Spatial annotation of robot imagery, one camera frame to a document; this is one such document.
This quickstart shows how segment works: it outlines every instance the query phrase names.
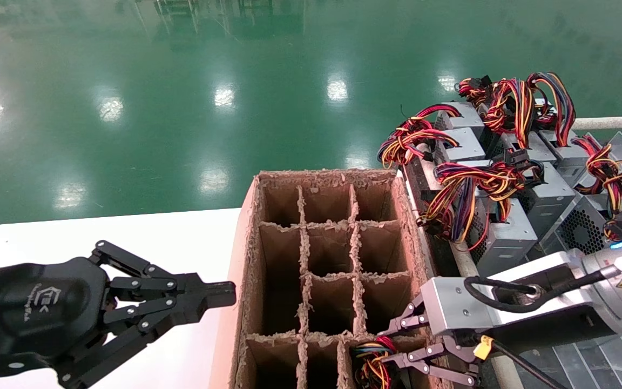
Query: logo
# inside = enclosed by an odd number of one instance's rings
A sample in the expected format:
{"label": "logo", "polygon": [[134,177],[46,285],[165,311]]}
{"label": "logo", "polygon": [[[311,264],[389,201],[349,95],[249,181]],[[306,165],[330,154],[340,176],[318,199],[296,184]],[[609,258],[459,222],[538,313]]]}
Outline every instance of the logo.
{"label": "logo", "polygon": [[50,312],[49,306],[59,301],[59,293],[61,292],[62,290],[58,290],[54,286],[38,291],[35,295],[35,306],[41,307],[40,312]]}
{"label": "logo", "polygon": [[39,307],[38,312],[40,313],[50,312],[49,306],[54,305],[57,301],[59,301],[59,294],[62,290],[59,290],[54,286],[40,290],[41,287],[42,284],[35,284],[28,294],[28,301],[25,302],[25,309],[23,313],[24,322],[30,320],[30,314],[32,313],[33,307]]}

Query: blue led light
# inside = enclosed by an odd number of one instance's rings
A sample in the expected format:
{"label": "blue led light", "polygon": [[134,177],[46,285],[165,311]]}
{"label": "blue led light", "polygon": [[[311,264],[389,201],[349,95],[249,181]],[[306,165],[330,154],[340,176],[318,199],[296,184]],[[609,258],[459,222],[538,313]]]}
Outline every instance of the blue led light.
{"label": "blue led light", "polygon": [[615,249],[619,249],[619,248],[621,248],[621,247],[622,247],[622,242],[614,243],[614,244],[612,244],[612,245],[611,245],[611,246],[609,246],[609,247],[610,247],[610,248],[612,248],[612,249],[614,249],[614,250],[615,250]]}

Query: cardboard box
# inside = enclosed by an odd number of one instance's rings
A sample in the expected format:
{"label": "cardboard box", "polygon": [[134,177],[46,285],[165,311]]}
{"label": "cardboard box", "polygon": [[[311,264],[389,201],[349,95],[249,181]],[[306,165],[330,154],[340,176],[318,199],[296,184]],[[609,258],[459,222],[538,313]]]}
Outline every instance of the cardboard box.
{"label": "cardboard box", "polygon": [[[242,207],[210,389],[354,388],[349,349],[385,330],[427,280],[392,170],[261,172]],[[393,338],[433,343],[428,329]],[[412,374],[414,388],[451,387]]]}

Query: yellow tag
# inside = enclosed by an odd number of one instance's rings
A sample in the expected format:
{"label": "yellow tag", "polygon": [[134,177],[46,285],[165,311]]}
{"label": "yellow tag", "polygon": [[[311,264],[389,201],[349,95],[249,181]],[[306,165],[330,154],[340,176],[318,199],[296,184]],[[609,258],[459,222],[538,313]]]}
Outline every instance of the yellow tag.
{"label": "yellow tag", "polygon": [[486,359],[491,352],[491,343],[493,343],[493,338],[482,335],[481,343],[474,347],[474,356],[482,360]]}

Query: black cable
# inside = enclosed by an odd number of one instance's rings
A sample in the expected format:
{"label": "black cable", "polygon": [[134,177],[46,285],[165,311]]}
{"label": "black cable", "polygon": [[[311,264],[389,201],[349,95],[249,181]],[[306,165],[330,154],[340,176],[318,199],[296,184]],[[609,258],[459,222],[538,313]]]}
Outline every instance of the black cable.
{"label": "black cable", "polygon": [[553,298],[556,298],[563,293],[578,290],[582,286],[592,285],[605,279],[606,278],[600,271],[595,271],[594,273],[587,274],[586,276],[578,278],[577,280],[568,281],[567,283],[562,284],[558,288],[555,288],[548,293],[543,294],[540,298],[536,299],[534,303],[531,303],[530,305],[501,303],[501,301],[496,301],[489,296],[484,295],[484,293],[480,292],[477,288],[474,287],[474,284],[495,286],[501,289],[519,291],[525,294],[536,293],[536,290],[534,290],[534,288],[531,286],[506,283],[505,281],[489,280],[488,278],[474,276],[464,279],[464,288],[469,292],[469,294],[472,295],[472,297],[476,298],[479,302],[486,304],[489,307],[496,308],[499,311],[511,313],[529,313],[538,310],[539,308],[541,308],[542,305],[548,303],[550,300],[553,300]]}
{"label": "black cable", "polygon": [[494,339],[493,342],[491,342],[491,349],[509,357],[513,360],[513,362],[520,365],[521,368],[525,369],[529,372],[529,374],[534,376],[534,378],[548,385],[548,387],[551,387],[552,389],[567,389],[565,386],[561,385],[558,381],[553,379],[550,375],[539,370],[528,360],[524,359],[519,354],[515,354],[514,352],[509,350],[508,347],[505,347],[503,344],[501,344],[501,342],[498,342],[498,340]]}

